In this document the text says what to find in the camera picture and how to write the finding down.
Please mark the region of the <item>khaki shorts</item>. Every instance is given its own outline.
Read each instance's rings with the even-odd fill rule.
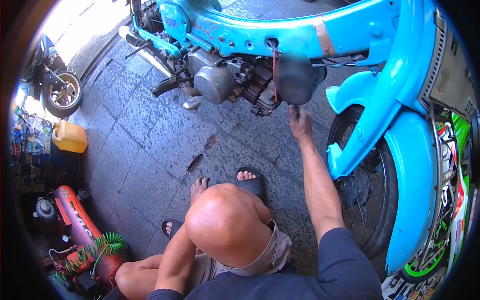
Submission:
[[[274,220],[268,220],[267,226],[272,230],[272,236],[265,250],[260,256],[243,268],[230,268],[217,262],[207,254],[195,256],[187,290],[190,292],[202,283],[212,280],[215,276],[224,272],[232,272],[240,276],[253,276],[272,274],[280,271],[288,262],[292,240],[285,233],[278,230]]]

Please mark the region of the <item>yellow plastic jug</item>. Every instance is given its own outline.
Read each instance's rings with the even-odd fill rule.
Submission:
[[[83,153],[88,146],[85,129],[65,120],[53,124],[52,141],[60,150],[76,153]]]

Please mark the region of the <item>motorcycle engine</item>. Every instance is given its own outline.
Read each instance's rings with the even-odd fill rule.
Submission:
[[[188,53],[188,71],[195,88],[213,104],[234,102],[239,96],[263,110],[280,104],[275,102],[273,73],[261,64],[254,66],[240,57],[223,59],[199,48]]]

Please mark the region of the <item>tiled floor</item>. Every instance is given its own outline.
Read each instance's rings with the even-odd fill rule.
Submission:
[[[247,18],[288,18],[320,13],[346,5],[342,0],[220,0],[224,12]],[[84,102],[73,115],[89,141],[82,155],[85,184],[92,208],[129,244],[131,259],[162,253],[168,239],[159,224],[169,217],[183,220],[189,207],[189,186],[199,176],[210,184],[233,182],[242,165],[259,168],[266,178],[268,206],[280,229],[293,240],[292,257],[301,274],[316,274],[317,245],[303,190],[300,149],[288,125],[286,104],[269,118],[252,115],[244,99],[216,106],[205,101],[197,111],[181,108],[179,89],[154,98],[149,89],[163,79],[120,40],[103,58],[86,84]],[[324,155],[335,116],[324,89],[339,85],[355,68],[329,70],[308,110],[314,136]],[[209,144],[211,139],[217,141]],[[198,155],[198,167],[187,167]]]

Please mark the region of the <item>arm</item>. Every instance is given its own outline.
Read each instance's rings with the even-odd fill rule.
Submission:
[[[168,243],[158,267],[155,289],[167,288],[184,293],[185,282],[195,258],[196,246],[182,225]]]
[[[342,203],[330,173],[315,148],[312,121],[305,107],[300,108],[298,119],[293,106],[288,107],[288,115],[293,136],[300,145],[305,198],[318,244],[327,231],[337,227],[345,227],[342,217]]]

